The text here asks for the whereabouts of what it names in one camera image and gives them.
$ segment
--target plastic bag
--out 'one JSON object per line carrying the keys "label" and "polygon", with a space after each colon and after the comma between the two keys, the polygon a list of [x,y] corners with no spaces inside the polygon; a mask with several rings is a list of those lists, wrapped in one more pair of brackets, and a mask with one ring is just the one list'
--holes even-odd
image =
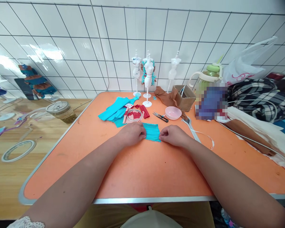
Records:
{"label": "plastic bag", "polygon": [[245,80],[246,78],[261,78],[261,73],[265,69],[262,67],[254,67],[252,66],[252,63],[268,51],[276,41],[277,37],[273,36],[270,39],[258,42],[241,51],[240,54],[224,68],[222,82],[231,86]]}

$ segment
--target pink bowl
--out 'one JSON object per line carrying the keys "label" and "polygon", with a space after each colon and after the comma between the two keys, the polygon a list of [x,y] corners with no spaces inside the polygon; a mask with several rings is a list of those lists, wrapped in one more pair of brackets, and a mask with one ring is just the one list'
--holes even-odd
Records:
{"label": "pink bowl", "polygon": [[176,107],[169,106],[165,110],[166,117],[170,120],[177,120],[181,116],[181,110]]}

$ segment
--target black and white plaid cloth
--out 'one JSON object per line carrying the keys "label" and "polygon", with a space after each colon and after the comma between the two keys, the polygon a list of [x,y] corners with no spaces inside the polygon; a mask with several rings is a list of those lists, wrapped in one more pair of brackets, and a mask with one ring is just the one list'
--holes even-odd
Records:
{"label": "black and white plaid cloth", "polygon": [[[262,101],[241,101],[250,99],[261,99]],[[257,118],[270,122],[275,116],[275,109],[270,101],[276,105],[277,116],[275,121],[285,119],[285,93],[280,92],[276,85],[267,79],[246,79],[228,87],[229,106]]]}

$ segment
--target small scissors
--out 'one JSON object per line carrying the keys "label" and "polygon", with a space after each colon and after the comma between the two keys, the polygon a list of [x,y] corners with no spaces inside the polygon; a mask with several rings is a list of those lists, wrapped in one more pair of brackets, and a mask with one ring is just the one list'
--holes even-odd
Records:
{"label": "small scissors", "polygon": [[161,116],[160,114],[153,112],[153,115],[160,118],[161,120],[165,121],[166,123],[169,121],[167,118]]}

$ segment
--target table edge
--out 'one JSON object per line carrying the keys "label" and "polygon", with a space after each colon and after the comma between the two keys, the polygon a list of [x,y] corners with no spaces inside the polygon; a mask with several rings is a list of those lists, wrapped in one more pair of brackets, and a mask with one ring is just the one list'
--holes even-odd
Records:
{"label": "table edge", "polygon": [[[84,111],[90,106],[90,104],[95,100],[95,98],[88,104],[87,107],[80,113],[80,115],[76,118],[76,120],[69,126],[69,128],[63,133],[60,139],[55,143],[52,149],[45,155],[45,157],[41,160],[41,162],[36,166],[36,168],[32,171],[32,173],[28,176],[25,182],[22,184],[20,192],[18,194],[18,200],[23,205],[33,205],[36,202],[36,199],[27,199],[24,196],[24,189],[26,184],[30,180],[30,178],[34,175],[34,173],[38,170],[41,164],[45,161],[45,159],[49,156],[49,154],[54,150],[57,144],[61,141],[61,139],[65,136],[65,134],[70,130],[70,128],[76,123],[76,121],[80,118],[80,116],[84,113]],[[285,194],[275,194],[270,193],[270,195],[276,200],[285,199]],[[195,202],[195,201],[214,201],[217,200],[215,196],[182,196],[182,197],[150,197],[150,198],[107,198],[107,199],[94,199],[94,204],[125,204],[125,203],[168,203],[168,202]]]}
{"label": "table edge", "polygon": [[50,153],[54,150],[54,148],[58,145],[58,143],[61,141],[61,139],[66,135],[66,133],[71,129],[71,127],[77,122],[77,120],[80,118],[80,116],[84,113],[84,111],[90,106],[90,104],[95,100],[95,98],[85,107],[85,109],[80,113],[80,115],[74,120],[74,122],[68,127],[68,129],[63,133],[63,135],[59,138],[59,140],[55,143],[55,145],[52,147],[52,149],[50,149],[50,151],[44,156],[44,158],[40,161],[40,163],[35,167],[35,169],[32,171],[32,173],[27,177],[27,179],[25,180],[25,182],[22,184],[19,194],[18,194],[18,200],[21,204],[23,205],[32,205],[36,199],[27,199],[24,196],[24,189],[26,187],[26,184],[28,183],[28,181],[30,180],[30,178],[34,175],[34,173],[39,169],[39,167],[41,166],[41,164],[46,160],[46,158],[50,155]]}

